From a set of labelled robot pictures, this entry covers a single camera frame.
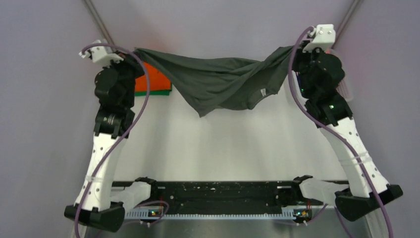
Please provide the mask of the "dark grey t-shirt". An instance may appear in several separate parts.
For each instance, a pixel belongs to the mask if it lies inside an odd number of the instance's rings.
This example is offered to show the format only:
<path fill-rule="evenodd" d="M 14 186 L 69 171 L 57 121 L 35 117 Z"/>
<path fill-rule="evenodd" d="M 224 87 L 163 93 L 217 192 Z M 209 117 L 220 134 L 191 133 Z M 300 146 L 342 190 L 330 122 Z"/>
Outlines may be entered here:
<path fill-rule="evenodd" d="M 198 59 L 137 48 L 135 54 L 162 73 L 185 101 L 204 117 L 215 109 L 252 110 L 279 92 L 292 47 L 279 47 L 266 59 Z"/>

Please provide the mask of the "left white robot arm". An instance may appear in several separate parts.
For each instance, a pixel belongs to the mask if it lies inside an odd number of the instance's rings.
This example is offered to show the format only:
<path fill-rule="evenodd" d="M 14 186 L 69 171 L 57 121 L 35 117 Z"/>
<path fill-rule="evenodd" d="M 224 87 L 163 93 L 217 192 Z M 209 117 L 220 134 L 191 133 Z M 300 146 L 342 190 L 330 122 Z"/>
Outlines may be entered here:
<path fill-rule="evenodd" d="M 111 200 L 111 186 L 122 146 L 136 122 L 132 108 L 136 79 L 145 74 L 138 57 L 118 52 L 95 77 L 99 100 L 93 149 L 82 189 L 64 216 L 78 224 L 108 232 L 122 226 L 125 208 Z"/>

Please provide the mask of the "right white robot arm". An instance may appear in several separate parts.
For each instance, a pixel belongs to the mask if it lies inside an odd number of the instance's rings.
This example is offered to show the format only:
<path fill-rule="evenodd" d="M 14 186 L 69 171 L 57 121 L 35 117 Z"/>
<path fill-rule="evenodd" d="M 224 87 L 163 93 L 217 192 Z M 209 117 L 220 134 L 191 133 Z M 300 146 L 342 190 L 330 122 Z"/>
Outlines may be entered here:
<path fill-rule="evenodd" d="M 294 99 L 305 99 L 298 107 L 327 139 L 347 177 L 348 185 L 317 180 L 301 179 L 290 191 L 296 204 L 315 199 L 334 205 L 348 221 L 356 221 L 403 195 L 402 188 L 391 184 L 379 171 L 363 144 L 346 100 L 338 93 L 337 86 L 345 72 L 340 59 L 321 48 L 311 51 L 293 50 L 288 66 Z"/>

